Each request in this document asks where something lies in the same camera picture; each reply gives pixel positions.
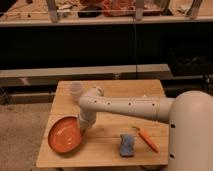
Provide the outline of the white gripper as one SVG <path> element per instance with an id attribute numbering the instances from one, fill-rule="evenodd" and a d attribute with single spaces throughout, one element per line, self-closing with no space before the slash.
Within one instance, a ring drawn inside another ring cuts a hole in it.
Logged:
<path id="1" fill-rule="evenodd" d="M 96 122 L 96 115 L 89 113 L 80 113 L 77 116 L 78 125 L 82 130 L 90 129 Z"/>

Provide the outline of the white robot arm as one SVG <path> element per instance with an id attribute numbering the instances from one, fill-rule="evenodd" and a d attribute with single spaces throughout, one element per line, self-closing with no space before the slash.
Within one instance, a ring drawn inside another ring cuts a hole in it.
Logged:
<path id="1" fill-rule="evenodd" d="M 84 93 L 78 105 L 81 129 L 90 128 L 97 112 L 109 112 L 169 124 L 167 171 L 213 169 L 213 96 L 187 91 L 176 98 L 104 97 L 99 87 Z"/>

